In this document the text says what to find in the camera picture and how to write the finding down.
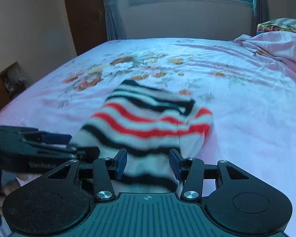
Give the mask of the person's left hand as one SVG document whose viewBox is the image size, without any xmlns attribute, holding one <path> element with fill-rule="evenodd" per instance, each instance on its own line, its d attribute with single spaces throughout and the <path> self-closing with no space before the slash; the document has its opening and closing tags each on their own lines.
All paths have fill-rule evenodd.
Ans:
<svg viewBox="0 0 296 237">
<path fill-rule="evenodd" d="M 2 187 L 1 192 L 0 192 L 0 215 L 4 216 L 3 212 L 2 212 L 2 206 L 3 206 L 3 203 L 8 195 L 10 195 L 12 192 L 19 189 L 23 185 L 29 183 L 30 181 L 37 179 L 40 176 L 41 176 L 41 174 L 19 173 L 15 177 L 15 179 L 7 182 L 6 185 L 4 185 Z"/>
</svg>

